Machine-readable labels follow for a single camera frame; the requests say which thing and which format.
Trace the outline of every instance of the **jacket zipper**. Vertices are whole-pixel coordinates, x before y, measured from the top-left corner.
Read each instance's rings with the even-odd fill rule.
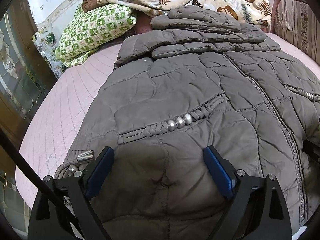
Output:
[[[281,127],[282,131],[284,132],[284,134],[286,135],[287,139],[290,142],[290,146],[292,149],[292,153],[293,153],[293,159],[294,159],[294,163],[296,166],[296,173],[297,173],[297,183],[298,183],[298,193],[299,193],[299,200],[300,200],[300,222],[301,220],[304,219],[304,211],[305,211],[305,197],[303,194],[303,185],[302,185],[302,171],[301,171],[301,164],[300,164],[300,160],[298,157],[298,150],[296,147],[296,143],[294,141],[294,139],[292,138],[291,133],[289,132],[288,128],[284,125],[284,123],[282,122],[281,118],[279,117],[278,112],[276,111],[274,105],[271,103],[270,99],[268,98],[268,96],[265,94],[265,92],[261,89],[260,85],[250,76],[244,74],[233,62],[232,60],[222,54],[229,62],[231,62],[232,67],[241,75],[243,75],[246,79],[248,79],[254,86],[255,88],[259,91],[259,93],[262,95],[263,97],[263,101],[267,104],[269,110],[272,113],[272,116],[277,120],[279,126]]]

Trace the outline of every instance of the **green patterned pillow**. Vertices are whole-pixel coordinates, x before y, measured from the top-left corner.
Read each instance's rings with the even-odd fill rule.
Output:
[[[137,22],[134,10],[107,4],[84,13],[78,6],[74,19],[64,29],[56,48],[56,56],[66,67],[82,64],[100,45],[111,41]]]

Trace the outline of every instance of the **silver metal bead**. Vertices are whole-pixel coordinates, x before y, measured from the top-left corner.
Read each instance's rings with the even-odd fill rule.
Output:
[[[178,118],[176,119],[176,124],[177,124],[177,127],[178,127],[178,128],[182,128],[182,127],[184,127],[184,125],[185,125],[186,123],[185,123],[185,121],[183,120],[182,117],[178,117]]]
[[[185,114],[183,116],[183,120],[186,123],[186,125],[189,125],[192,123],[192,116],[190,114]]]
[[[78,170],[78,167],[77,166],[75,166],[75,165],[73,165],[73,164],[71,164],[70,166],[69,166],[69,171],[71,171],[72,173],[74,173],[75,171],[77,171]]]
[[[176,130],[177,124],[176,124],[175,121],[169,120],[169,121],[167,122],[167,124],[168,124],[168,130],[169,130],[169,131],[174,131],[174,130]]]

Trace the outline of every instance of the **pink bed sheet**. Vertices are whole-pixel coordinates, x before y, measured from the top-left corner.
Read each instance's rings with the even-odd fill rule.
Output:
[[[74,141],[93,99],[113,71],[121,44],[99,50],[60,77],[34,116],[20,153],[44,178],[54,176]],[[18,191],[32,208],[37,189],[16,169]]]
[[[306,65],[308,69],[310,69],[318,79],[320,79],[320,66],[307,54],[302,52],[300,49],[292,45],[291,43],[285,41],[284,39],[280,38],[279,36],[273,33],[266,33],[271,39],[273,39],[276,43],[278,43],[281,49],[288,53],[298,60],[300,60],[303,64]]]

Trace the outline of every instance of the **blue gripper pad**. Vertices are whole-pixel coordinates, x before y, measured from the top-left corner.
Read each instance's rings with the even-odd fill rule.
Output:
[[[92,197],[96,197],[99,194],[102,184],[111,170],[114,158],[115,154],[113,149],[111,147],[105,147],[98,158],[88,164],[88,166],[93,166],[93,169],[91,169],[91,167],[86,169],[87,172],[91,173],[86,185],[87,191],[85,197],[87,199],[90,200]]]
[[[234,174],[236,169],[228,160],[223,159],[213,146],[206,147],[203,156],[220,194],[228,200],[232,199],[236,186],[236,176]]]

